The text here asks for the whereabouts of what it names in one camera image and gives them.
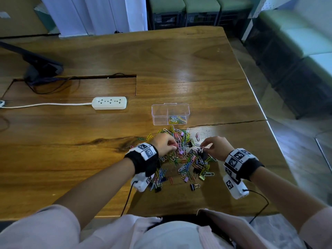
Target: tiled floor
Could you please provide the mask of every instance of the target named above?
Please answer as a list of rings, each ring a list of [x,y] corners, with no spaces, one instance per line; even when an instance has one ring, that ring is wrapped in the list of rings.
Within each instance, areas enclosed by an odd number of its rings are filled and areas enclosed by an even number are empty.
[[[23,38],[16,40],[27,42],[48,39]],[[292,112],[271,88],[241,42],[237,39],[230,39],[230,43],[265,115],[268,117],[271,129],[298,185],[332,205],[332,173],[314,140],[314,137],[317,136],[331,163],[332,131],[319,133],[332,130],[332,116],[325,115],[295,120]],[[87,238],[97,228],[113,221],[114,219],[94,219],[81,232],[81,239]],[[298,238],[295,229],[280,214],[258,217],[252,225],[264,238],[278,248],[304,248],[304,244]]]

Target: hand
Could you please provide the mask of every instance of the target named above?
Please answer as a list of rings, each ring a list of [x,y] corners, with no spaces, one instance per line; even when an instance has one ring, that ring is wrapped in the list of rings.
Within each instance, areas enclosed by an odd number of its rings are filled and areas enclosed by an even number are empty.
[[[158,150],[159,157],[166,155],[168,152],[175,151],[178,148],[174,137],[167,133],[157,134],[151,144]]]
[[[215,136],[206,138],[201,147],[206,147],[210,143],[213,143],[210,148],[204,148],[210,156],[219,161],[225,161],[230,152],[234,150],[233,146],[226,140],[225,137]]]

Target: pink shirt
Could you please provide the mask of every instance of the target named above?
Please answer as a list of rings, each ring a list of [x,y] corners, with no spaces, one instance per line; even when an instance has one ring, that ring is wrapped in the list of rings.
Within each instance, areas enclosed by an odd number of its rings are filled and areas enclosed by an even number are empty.
[[[207,209],[201,209],[198,212],[201,211],[206,212],[216,225],[243,248],[276,248],[240,217]],[[0,248],[135,249],[135,243],[144,238],[147,228],[160,221],[161,219],[156,217],[142,218],[125,215],[96,230],[80,243],[80,225],[75,215],[61,205],[51,205],[3,230],[0,233]],[[193,234],[198,236],[201,248],[228,248],[221,243],[218,236],[211,232],[209,226],[194,225],[188,228],[192,229],[191,236]],[[332,248],[332,207],[327,207],[313,215],[302,226],[299,236],[314,249]]]

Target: seat cushion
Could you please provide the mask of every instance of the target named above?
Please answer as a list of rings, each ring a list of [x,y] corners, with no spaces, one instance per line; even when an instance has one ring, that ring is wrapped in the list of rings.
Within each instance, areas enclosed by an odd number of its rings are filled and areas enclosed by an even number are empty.
[[[183,0],[149,0],[152,13],[185,11]]]
[[[222,11],[247,10],[253,7],[250,0],[217,0]]]
[[[310,27],[307,20],[291,10],[265,10],[259,14],[259,18],[274,31]]]
[[[277,35],[300,58],[332,52],[332,41],[313,28],[281,29]]]
[[[311,55],[304,63],[332,88],[332,53]]]
[[[187,13],[219,12],[220,5],[217,0],[183,0]]]

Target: clear plastic box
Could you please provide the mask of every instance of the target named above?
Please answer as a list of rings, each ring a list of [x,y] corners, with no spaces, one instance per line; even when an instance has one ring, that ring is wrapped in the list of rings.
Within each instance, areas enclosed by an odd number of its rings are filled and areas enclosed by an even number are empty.
[[[185,125],[190,115],[189,104],[164,103],[151,108],[153,125]]]

